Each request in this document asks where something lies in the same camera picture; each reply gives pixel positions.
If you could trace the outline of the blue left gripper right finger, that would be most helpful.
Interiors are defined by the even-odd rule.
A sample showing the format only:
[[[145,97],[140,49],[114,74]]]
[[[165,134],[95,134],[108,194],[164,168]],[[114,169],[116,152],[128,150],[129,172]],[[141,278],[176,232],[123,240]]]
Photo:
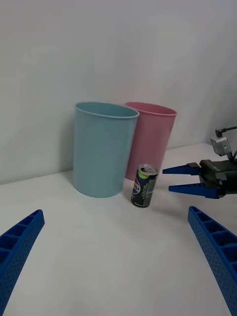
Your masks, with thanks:
[[[188,222],[208,261],[231,315],[237,314],[237,236],[194,206]]]

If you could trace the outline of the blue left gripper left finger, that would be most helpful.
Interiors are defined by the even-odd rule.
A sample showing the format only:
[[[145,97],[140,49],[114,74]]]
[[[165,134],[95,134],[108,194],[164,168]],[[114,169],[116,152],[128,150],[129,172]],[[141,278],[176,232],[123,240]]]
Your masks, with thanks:
[[[0,315],[44,224],[43,211],[38,209],[0,236]]]

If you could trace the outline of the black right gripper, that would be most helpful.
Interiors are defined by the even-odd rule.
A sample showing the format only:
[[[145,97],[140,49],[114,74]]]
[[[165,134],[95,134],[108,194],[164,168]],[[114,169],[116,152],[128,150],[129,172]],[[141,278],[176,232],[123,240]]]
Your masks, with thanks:
[[[237,162],[201,160],[200,166],[188,163],[164,169],[163,174],[183,174],[198,176],[201,183],[173,185],[168,190],[173,193],[219,199],[225,195],[237,194]]]

